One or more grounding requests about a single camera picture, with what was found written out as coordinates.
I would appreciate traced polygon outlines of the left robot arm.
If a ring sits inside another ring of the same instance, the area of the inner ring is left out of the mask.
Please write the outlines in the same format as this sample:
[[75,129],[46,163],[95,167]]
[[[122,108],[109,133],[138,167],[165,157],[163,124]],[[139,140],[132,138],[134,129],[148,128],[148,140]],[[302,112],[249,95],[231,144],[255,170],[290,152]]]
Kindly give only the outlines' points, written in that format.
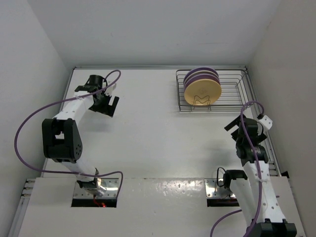
[[102,197],[107,187],[98,169],[82,157],[78,124],[87,111],[113,117],[119,101],[112,96],[116,86],[107,77],[90,75],[84,85],[75,89],[73,100],[53,118],[42,122],[44,156],[74,173],[79,187],[94,197]]

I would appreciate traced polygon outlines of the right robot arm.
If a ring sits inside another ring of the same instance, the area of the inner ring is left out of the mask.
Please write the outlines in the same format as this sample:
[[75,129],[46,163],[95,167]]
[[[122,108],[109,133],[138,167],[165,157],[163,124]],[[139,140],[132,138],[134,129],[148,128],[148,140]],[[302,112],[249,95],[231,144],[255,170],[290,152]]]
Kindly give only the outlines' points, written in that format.
[[283,214],[275,194],[270,172],[269,159],[261,145],[267,137],[258,132],[256,120],[238,116],[225,130],[234,126],[232,133],[236,143],[241,170],[227,170],[224,188],[230,190],[238,201],[247,222],[247,237],[294,237],[295,224],[289,223]]

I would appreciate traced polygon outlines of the orange plate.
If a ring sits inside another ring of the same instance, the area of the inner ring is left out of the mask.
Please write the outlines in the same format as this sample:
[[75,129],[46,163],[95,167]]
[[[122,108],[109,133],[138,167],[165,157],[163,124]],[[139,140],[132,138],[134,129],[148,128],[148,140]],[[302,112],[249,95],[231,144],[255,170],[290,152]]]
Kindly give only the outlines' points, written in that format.
[[210,79],[200,79],[185,88],[184,98],[193,106],[206,106],[215,103],[221,96],[220,84]]

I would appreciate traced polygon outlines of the cream plate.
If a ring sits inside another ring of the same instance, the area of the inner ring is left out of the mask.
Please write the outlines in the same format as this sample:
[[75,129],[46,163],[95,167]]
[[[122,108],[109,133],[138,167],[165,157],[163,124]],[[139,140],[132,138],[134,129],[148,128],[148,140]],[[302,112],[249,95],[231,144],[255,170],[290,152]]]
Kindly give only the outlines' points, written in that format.
[[219,75],[214,72],[214,71],[208,71],[208,70],[199,70],[199,71],[189,71],[186,76],[184,77],[184,79],[190,79],[194,76],[198,76],[198,75],[212,75],[212,76],[215,76],[215,77],[219,77]]

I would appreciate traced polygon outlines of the purple plate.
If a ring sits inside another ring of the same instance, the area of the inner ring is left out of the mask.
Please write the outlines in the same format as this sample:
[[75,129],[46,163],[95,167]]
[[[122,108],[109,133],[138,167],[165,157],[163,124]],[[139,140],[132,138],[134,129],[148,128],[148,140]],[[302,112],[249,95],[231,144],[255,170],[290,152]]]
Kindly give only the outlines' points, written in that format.
[[184,86],[188,86],[191,83],[197,81],[197,80],[201,80],[201,79],[209,79],[209,80],[213,80],[215,82],[217,82],[218,84],[220,84],[219,78],[214,76],[214,75],[208,75],[208,74],[201,74],[201,75],[197,75],[197,76],[193,76],[189,79],[187,79],[184,83]]
[[210,67],[199,67],[199,68],[195,68],[195,69],[192,69],[190,70],[187,74],[193,74],[193,73],[196,73],[198,71],[206,71],[206,72],[212,72],[216,75],[218,75],[217,71],[213,68],[210,68]]

